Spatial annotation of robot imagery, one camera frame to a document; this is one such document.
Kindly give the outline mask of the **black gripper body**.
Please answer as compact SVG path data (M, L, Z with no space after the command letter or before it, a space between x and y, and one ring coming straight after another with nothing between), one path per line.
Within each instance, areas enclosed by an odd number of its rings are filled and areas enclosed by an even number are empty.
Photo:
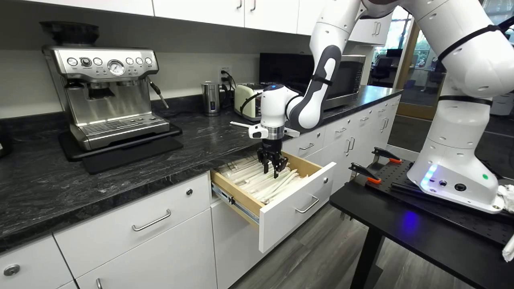
M282 154L283 141L282 139L264 139L261 149L267 151L269 160L274 160Z

